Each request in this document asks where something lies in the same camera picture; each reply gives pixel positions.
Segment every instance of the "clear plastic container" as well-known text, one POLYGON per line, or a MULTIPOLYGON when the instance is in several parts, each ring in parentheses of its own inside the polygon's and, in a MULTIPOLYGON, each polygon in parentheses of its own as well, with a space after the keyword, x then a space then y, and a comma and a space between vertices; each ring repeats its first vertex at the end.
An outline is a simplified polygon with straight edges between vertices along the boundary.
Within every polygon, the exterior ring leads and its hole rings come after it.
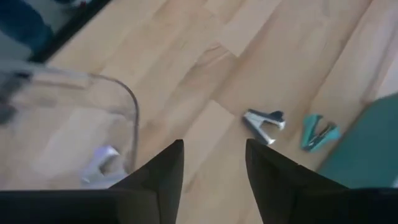
POLYGON ((104 146, 120 156, 102 172, 133 171, 139 110, 126 85, 15 61, 0 61, 0 77, 0 190, 84 188, 104 146))

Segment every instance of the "silver staple remover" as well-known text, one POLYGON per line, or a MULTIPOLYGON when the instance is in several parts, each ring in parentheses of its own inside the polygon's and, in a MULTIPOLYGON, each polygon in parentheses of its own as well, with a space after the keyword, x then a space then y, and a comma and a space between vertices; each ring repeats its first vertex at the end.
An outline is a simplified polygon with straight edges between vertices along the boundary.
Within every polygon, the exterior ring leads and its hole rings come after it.
POLYGON ((266 122, 276 125, 280 130, 285 128, 285 120, 283 119, 283 112, 274 111, 270 114, 260 111, 248 109, 243 115, 243 122, 253 132, 256 139, 263 144, 272 144, 275 139, 272 139, 265 131, 262 130, 261 125, 266 122))
POLYGON ((117 162, 117 169, 112 172, 105 172, 103 170, 107 162, 118 156, 120 154, 112 146, 97 148, 92 160, 81 173, 82 187, 85 189, 107 189, 127 177, 122 163, 117 162))

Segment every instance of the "teal object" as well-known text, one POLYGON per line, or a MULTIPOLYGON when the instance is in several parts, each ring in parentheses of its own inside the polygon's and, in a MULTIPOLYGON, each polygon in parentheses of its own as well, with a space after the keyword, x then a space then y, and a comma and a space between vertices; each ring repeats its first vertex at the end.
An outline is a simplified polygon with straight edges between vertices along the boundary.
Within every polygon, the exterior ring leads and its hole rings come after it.
POLYGON ((340 138, 340 129, 332 122, 329 122, 328 126, 321 133, 315 133, 319 120, 322 118, 323 116, 319 114, 311 114, 304 118, 302 149, 308 152, 315 152, 328 141, 340 138))
POLYGON ((352 189, 392 187, 398 177, 398 95, 367 107, 318 173, 352 189))

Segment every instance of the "staple remover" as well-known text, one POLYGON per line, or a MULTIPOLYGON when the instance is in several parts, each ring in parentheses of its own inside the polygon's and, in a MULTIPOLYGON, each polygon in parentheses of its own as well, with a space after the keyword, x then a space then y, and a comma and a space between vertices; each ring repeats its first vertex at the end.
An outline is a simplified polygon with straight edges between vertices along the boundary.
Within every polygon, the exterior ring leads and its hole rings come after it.
POLYGON ((301 142, 302 149, 314 152, 326 142, 340 137, 339 127, 331 121, 328 122, 327 126, 322 129, 320 133, 315 134, 315 130, 321 119, 323 119, 323 116, 319 114, 311 114, 304 118, 304 130, 301 142))
POLYGON ((283 119, 283 112, 275 111, 270 114, 263 113, 260 111, 248 109, 243 115, 243 122, 253 132, 256 139, 265 145, 274 143, 275 139, 272 139, 265 131, 262 130, 261 125, 266 122, 278 126, 280 130, 285 128, 285 120, 283 119))
POLYGON ((117 163, 117 169, 105 172, 104 165, 117 158, 120 154, 112 146, 103 146, 95 150, 90 163, 81 173, 81 186, 84 189, 107 189, 127 177, 122 163, 117 163))

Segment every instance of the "blue fabric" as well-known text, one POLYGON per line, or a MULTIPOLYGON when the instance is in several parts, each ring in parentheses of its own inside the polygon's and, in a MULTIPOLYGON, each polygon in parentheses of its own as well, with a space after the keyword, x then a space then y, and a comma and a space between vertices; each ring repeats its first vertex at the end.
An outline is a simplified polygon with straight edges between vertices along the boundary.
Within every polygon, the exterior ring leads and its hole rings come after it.
POLYGON ((398 177, 398 94, 366 108, 319 174, 357 189, 392 187, 398 177))
MULTIPOLYGON (((73 0, 54 0, 65 4, 73 0)), ((53 37, 36 10, 23 0, 0 0, 0 30, 37 52, 53 37)))

